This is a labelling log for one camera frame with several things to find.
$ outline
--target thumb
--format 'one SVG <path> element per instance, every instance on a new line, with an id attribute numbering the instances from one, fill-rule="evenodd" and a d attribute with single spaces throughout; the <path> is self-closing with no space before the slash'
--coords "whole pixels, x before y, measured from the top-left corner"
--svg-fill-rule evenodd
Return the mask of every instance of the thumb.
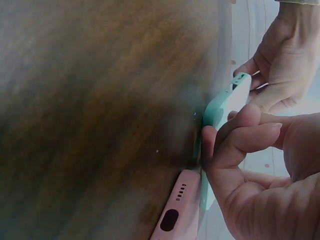
<path id="1" fill-rule="evenodd" d="M 277 140 L 281 126 L 281 123 L 267 123 L 237 128 L 213 154 L 211 163 L 206 168 L 206 174 L 222 211 L 229 203 L 244 203 L 247 198 L 261 191 L 260 188 L 252 188 L 250 184 L 245 186 L 245 177 L 238 165 L 245 159 L 247 153 L 271 146 Z"/>
<path id="2" fill-rule="evenodd" d="M 290 97 L 286 82 L 269 84 L 249 103 L 257 105 L 261 112 L 268 113 L 273 105 Z"/>

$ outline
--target phone case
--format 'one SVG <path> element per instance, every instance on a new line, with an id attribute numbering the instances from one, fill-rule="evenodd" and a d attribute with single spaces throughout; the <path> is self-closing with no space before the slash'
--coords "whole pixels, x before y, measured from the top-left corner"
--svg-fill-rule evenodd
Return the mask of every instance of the phone case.
<path id="1" fill-rule="evenodd" d="M 203 127 L 213 126 L 219 130 L 227 121 L 231 111 L 240 111 L 247 103 L 251 86 L 251 76 L 239 73 L 233 78 L 230 88 L 221 92 L 206 107 L 203 115 Z M 201 170 L 201 200 L 203 210 L 210 209 L 215 200 L 214 192 L 208 182 L 206 173 Z"/>
<path id="2" fill-rule="evenodd" d="M 198 234 L 201 176 L 183 170 L 150 240 L 195 240 Z"/>

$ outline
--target wooden table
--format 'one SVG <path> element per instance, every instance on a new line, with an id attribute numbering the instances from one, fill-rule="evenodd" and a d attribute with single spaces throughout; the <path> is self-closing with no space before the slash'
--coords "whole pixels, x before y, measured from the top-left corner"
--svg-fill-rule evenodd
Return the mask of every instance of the wooden table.
<path id="1" fill-rule="evenodd" d="M 1 240 L 151 236 L 229 81 L 222 2 L 0 1 Z"/>

